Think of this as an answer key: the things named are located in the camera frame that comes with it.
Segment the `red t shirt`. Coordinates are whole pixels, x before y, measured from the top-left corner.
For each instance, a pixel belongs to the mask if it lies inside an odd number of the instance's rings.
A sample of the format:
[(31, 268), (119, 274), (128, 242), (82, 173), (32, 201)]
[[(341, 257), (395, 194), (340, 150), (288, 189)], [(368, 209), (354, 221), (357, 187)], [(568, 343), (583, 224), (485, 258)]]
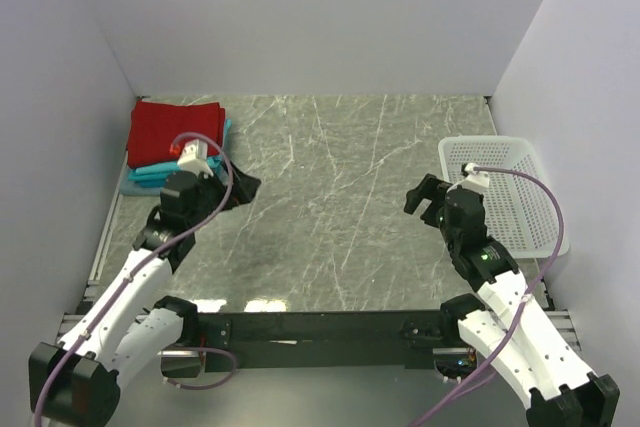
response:
[(220, 143), (225, 122), (226, 111), (218, 102), (184, 106), (139, 99), (131, 113), (128, 166), (137, 169), (176, 160), (171, 146), (183, 132), (204, 134)]

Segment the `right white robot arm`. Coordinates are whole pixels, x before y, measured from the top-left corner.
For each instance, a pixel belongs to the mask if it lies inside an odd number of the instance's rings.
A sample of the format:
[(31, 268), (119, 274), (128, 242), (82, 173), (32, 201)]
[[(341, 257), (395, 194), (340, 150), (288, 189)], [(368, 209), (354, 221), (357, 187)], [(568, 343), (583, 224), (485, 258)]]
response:
[(437, 228), (458, 274), (472, 292), (442, 305), (439, 334), (452, 346), (467, 344), (483, 357), (435, 407), (416, 420), (421, 426), (448, 403), (484, 385), (492, 369), (511, 387), (530, 426), (609, 426), (620, 390), (573, 350), (535, 299), (517, 262), (491, 237), (484, 195), (490, 169), (468, 163), (461, 181), (432, 174), (407, 192), (404, 210), (429, 203), (422, 221)]

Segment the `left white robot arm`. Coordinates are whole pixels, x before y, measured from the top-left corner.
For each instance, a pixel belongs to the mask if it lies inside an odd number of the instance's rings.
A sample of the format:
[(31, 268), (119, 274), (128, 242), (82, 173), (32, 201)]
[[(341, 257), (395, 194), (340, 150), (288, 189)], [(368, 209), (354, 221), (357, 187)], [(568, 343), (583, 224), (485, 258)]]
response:
[(116, 278), (84, 317), (56, 343), (40, 343), (28, 361), (35, 425), (104, 426), (124, 388), (160, 351), (197, 350), (196, 304), (171, 296), (145, 304), (195, 245), (212, 215), (249, 204), (259, 179), (230, 166), (231, 186), (216, 174), (171, 174)]

